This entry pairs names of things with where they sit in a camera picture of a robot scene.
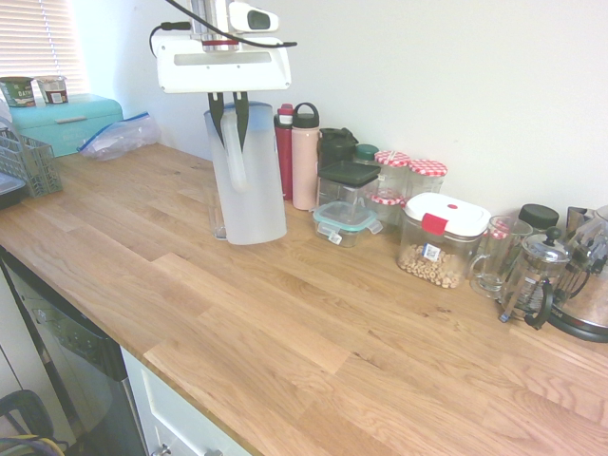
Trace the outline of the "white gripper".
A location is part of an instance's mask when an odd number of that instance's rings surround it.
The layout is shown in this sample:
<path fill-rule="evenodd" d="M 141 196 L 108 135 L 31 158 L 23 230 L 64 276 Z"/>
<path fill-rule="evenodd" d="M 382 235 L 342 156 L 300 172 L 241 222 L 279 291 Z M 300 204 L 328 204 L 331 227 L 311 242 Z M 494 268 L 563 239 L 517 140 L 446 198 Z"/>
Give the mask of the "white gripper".
<path fill-rule="evenodd" d="M 213 126 L 224 145 L 221 92 L 234 92 L 239 145 L 244 146 L 249 122 L 248 91 L 281 90 L 292 83 L 287 50 L 241 45 L 229 50 L 207 50 L 189 35 L 155 41 L 158 81 L 166 93 L 209 93 Z"/>

